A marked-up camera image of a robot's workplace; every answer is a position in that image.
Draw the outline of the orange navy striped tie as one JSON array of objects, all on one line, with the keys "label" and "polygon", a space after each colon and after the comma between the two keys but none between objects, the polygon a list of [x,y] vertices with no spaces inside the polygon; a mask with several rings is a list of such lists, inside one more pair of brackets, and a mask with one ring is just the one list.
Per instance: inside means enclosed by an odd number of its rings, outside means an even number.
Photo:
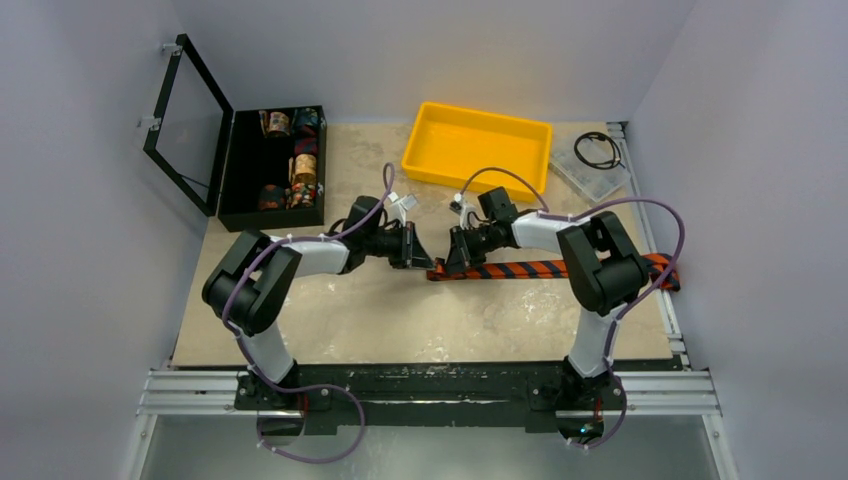
[{"label": "orange navy striped tie", "polygon": [[[671,256],[661,253],[649,253],[642,256],[649,278],[655,281],[670,265]],[[541,260],[528,262],[484,263],[472,267],[464,273],[448,275],[444,271],[444,261],[437,258],[435,270],[426,271],[428,281],[453,280],[507,280],[507,279],[561,279],[568,273],[563,260]]]}]

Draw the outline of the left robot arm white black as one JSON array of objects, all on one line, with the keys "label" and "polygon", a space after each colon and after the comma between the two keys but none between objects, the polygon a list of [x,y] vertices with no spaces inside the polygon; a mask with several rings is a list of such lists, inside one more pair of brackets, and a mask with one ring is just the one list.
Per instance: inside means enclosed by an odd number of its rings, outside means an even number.
[{"label": "left robot arm white black", "polygon": [[277,326],[293,281],[348,274],[369,257],[384,258],[394,269],[434,269],[406,218],[416,204],[412,194],[390,193],[386,200],[360,196],[341,232],[317,237],[246,230],[210,274],[201,298],[234,334],[253,374],[262,379],[260,397],[272,408],[287,408],[298,395],[297,364]]}]

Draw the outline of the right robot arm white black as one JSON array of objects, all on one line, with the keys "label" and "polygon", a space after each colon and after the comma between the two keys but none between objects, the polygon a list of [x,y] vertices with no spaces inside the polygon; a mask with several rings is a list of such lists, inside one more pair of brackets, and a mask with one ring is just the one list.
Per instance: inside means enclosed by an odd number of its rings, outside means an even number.
[{"label": "right robot arm white black", "polygon": [[610,377],[617,330],[626,309],[649,281],[648,268],[616,214],[582,217],[520,211],[506,190],[478,196],[484,220],[477,226],[461,215],[449,230],[450,247],[444,269],[459,274],[480,267],[499,249],[535,249],[560,254],[580,318],[574,344],[564,359],[561,392],[576,407],[584,407]]}]

